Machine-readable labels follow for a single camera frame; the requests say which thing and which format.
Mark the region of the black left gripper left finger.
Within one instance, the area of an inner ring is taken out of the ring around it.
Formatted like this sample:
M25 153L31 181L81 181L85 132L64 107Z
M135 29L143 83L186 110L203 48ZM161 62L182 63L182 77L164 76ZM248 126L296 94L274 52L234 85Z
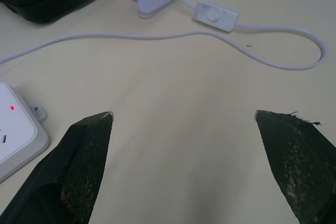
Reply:
M88 224L101 186L112 112L71 125L0 215L0 224Z

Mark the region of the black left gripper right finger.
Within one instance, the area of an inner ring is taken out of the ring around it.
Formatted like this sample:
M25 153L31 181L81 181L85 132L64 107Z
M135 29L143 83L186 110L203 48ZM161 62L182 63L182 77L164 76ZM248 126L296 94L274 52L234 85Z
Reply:
M272 174L300 224L336 224L336 147L294 113L257 110Z

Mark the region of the white power strip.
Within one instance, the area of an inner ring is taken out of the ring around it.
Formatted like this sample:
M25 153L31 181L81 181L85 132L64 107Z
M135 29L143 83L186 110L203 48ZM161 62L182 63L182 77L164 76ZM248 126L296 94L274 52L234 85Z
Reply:
M0 82L0 183L47 149L46 119L42 107L28 105L13 87Z

